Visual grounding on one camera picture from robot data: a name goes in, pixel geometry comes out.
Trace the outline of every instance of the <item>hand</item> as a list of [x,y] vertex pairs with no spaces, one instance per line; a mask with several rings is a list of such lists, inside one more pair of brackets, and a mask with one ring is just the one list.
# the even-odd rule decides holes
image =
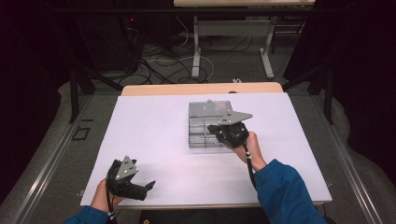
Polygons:
[[[262,157],[262,151],[260,150],[257,134],[255,134],[254,132],[249,132],[248,134],[249,137],[247,138],[247,150],[250,152],[251,165],[253,167],[253,170],[257,172],[260,169],[264,168],[267,163]],[[246,151],[243,146],[233,148],[233,152],[235,152],[242,161],[247,162]]]
[[[113,195],[110,193],[110,200],[113,199]],[[125,198],[121,198],[118,196],[114,197],[113,206],[116,207],[119,205],[122,200]],[[95,195],[93,196],[91,207],[99,209],[103,212],[109,213],[108,211],[108,204],[107,204],[107,197],[106,197],[106,180],[103,179],[96,188]]]

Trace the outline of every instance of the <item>blue sleeve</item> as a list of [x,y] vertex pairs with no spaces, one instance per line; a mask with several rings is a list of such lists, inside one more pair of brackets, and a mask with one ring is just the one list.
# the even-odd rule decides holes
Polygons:
[[64,224],[106,224],[108,214],[98,209],[84,206],[79,213],[67,219]]
[[254,176],[259,202],[271,223],[326,223],[293,167],[273,160]]

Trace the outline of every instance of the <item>table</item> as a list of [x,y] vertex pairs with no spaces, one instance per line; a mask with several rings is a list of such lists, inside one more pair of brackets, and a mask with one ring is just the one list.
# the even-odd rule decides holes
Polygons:
[[81,205],[91,203],[97,183],[106,176],[113,160],[122,161],[128,155],[137,160],[139,168],[132,182],[144,186],[156,180],[156,184],[145,201],[124,200],[120,208],[259,206],[247,166],[231,150],[189,148],[189,102],[207,99],[229,100],[233,110],[253,114],[244,122],[259,136],[264,158],[277,158],[295,167],[313,203],[332,200],[290,98],[280,85],[229,83],[125,87]]
[[[175,7],[283,7],[312,6],[315,0],[175,0]],[[275,75],[268,58],[269,48],[275,33],[276,17],[269,21],[198,21],[194,16],[194,58],[192,62],[192,77],[199,76],[201,49],[200,35],[255,35],[265,36],[264,48],[260,49],[262,64],[268,79]]]

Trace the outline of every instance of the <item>white table top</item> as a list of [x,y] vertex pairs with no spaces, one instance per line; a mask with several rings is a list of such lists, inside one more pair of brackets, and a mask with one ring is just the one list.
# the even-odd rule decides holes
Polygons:
[[239,207],[258,205],[248,168],[229,149],[189,148],[189,102],[229,100],[256,132],[262,154],[301,174],[314,203],[332,200],[290,98],[283,92],[120,96],[81,205],[90,204],[99,181],[117,159],[136,159],[132,183],[156,180],[145,201],[124,200],[133,209]]
[[309,6],[315,0],[175,0],[175,7]]

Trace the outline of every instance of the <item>person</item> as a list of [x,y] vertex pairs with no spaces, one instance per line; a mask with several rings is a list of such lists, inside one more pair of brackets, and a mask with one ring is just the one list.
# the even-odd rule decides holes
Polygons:
[[[249,132],[247,149],[255,171],[258,200],[270,223],[327,223],[313,205],[306,185],[299,173],[291,166],[272,160],[269,163],[262,156],[257,134]],[[247,162],[246,151],[240,146],[233,152]],[[123,198],[115,197],[116,207]],[[91,206],[67,219],[64,224],[106,223],[108,219],[106,181],[102,180],[92,199]]]

